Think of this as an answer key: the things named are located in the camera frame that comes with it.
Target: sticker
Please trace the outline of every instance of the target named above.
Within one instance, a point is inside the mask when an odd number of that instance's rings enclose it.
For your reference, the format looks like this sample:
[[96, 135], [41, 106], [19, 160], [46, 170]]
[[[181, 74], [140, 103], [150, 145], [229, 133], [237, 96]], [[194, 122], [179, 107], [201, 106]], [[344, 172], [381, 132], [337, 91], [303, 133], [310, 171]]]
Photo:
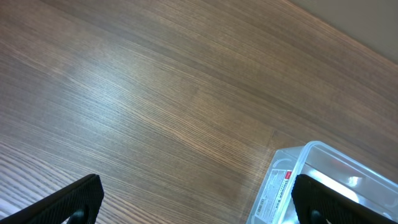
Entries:
[[268, 224], [272, 223], [291, 175], [291, 170], [271, 170], [256, 209], [256, 216], [258, 218]]

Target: red stripe on label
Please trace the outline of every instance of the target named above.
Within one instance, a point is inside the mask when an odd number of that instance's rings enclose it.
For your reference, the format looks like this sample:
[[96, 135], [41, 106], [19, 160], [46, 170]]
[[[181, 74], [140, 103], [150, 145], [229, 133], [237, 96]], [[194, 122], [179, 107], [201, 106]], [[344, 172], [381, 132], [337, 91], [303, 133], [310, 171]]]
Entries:
[[287, 171], [285, 175], [285, 179], [290, 179], [290, 176], [292, 175], [292, 171]]

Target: barcode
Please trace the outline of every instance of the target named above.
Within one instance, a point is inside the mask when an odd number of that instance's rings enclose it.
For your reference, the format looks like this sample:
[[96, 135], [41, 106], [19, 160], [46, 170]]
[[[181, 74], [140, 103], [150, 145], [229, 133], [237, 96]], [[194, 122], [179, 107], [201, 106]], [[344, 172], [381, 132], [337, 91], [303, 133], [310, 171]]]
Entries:
[[264, 204], [264, 199], [261, 199], [259, 208], [257, 209], [257, 215], [260, 215], [260, 212], [261, 212], [261, 209], [262, 209], [262, 205], [263, 205], [263, 204]]

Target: transparent plastic box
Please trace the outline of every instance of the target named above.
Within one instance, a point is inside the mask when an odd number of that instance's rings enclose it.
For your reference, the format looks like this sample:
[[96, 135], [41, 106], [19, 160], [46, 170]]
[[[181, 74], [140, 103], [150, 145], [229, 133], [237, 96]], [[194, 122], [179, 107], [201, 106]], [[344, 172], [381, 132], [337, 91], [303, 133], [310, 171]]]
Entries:
[[246, 224], [299, 223], [291, 197], [299, 174], [398, 222], [397, 184], [325, 143], [312, 141], [276, 151]]

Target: wood grain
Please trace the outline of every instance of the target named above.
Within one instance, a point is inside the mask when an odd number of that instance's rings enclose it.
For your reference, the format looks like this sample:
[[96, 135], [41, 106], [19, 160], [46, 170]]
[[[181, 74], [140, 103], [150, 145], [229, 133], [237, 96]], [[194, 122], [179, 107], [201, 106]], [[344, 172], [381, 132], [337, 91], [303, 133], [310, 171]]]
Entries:
[[283, 0], [4, 0], [0, 217], [89, 173], [98, 223], [244, 223], [276, 149], [398, 182], [398, 66]]

